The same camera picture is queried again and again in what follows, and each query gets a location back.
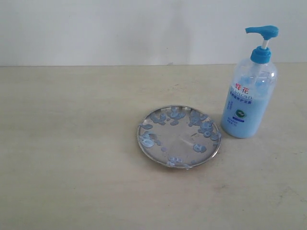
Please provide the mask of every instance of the blue liquid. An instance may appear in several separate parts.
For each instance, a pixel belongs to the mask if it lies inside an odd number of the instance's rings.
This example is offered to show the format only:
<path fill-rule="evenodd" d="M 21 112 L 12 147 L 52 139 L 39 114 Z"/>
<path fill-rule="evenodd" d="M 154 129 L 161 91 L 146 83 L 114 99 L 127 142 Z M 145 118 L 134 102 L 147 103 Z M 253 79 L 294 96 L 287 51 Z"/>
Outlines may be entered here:
<path fill-rule="evenodd" d="M 253 136 L 261 123 L 270 97 L 248 99 L 238 96 L 230 87 L 224 108 L 221 126 L 223 130 L 237 138 Z"/>

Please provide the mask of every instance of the metal tray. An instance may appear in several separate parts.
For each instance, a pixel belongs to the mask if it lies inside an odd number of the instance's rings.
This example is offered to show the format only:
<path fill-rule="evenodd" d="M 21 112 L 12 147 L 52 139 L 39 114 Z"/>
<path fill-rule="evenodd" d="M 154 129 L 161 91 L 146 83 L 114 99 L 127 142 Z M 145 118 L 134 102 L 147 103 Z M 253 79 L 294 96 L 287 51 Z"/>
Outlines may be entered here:
<path fill-rule="evenodd" d="M 137 130 L 140 148 L 166 167 L 189 169 L 213 158 L 221 132 L 206 114 L 188 106 L 170 105 L 147 115 Z"/>

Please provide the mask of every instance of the blue pump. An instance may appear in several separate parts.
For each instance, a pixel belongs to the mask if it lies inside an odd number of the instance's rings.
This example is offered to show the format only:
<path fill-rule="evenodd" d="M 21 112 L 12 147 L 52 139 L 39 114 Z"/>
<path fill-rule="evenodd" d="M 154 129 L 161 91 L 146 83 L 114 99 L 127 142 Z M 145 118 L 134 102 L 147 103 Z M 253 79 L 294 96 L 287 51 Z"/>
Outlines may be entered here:
<path fill-rule="evenodd" d="M 257 47 L 253 50 L 250 59 L 258 64 L 266 64 L 269 63 L 271 58 L 271 51 L 267 47 L 269 40 L 272 37 L 278 36 L 278 28 L 273 25 L 266 25 L 261 27 L 249 27 L 245 29 L 246 33 L 258 33 L 261 34 L 263 37 L 262 46 Z"/>

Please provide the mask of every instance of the label logo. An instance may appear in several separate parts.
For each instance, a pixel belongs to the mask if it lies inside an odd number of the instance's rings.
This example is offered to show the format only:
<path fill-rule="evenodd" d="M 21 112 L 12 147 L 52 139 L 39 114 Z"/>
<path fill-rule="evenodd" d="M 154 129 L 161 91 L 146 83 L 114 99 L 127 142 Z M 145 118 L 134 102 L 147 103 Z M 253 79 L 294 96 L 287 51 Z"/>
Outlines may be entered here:
<path fill-rule="evenodd" d="M 242 111 L 242 110 L 237 110 L 236 111 L 236 116 L 237 117 L 239 117 L 239 118 L 243 118 L 243 117 L 245 117 L 246 115 L 245 115 L 245 113 Z"/>

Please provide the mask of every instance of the pump bottle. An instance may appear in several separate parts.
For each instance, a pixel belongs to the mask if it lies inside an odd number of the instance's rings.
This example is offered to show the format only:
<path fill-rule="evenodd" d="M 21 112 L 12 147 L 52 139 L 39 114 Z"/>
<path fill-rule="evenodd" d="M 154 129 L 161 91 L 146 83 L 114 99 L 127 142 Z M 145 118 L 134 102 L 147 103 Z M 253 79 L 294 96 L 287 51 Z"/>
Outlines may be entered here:
<path fill-rule="evenodd" d="M 272 25 L 250 27 L 246 28 L 246 33 L 258 33 L 264 40 L 250 58 L 236 66 L 229 87 L 221 126 L 237 138 L 255 135 L 277 80 L 277 69 L 270 62 L 271 51 L 267 46 L 272 37 L 277 37 L 278 28 Z"/>

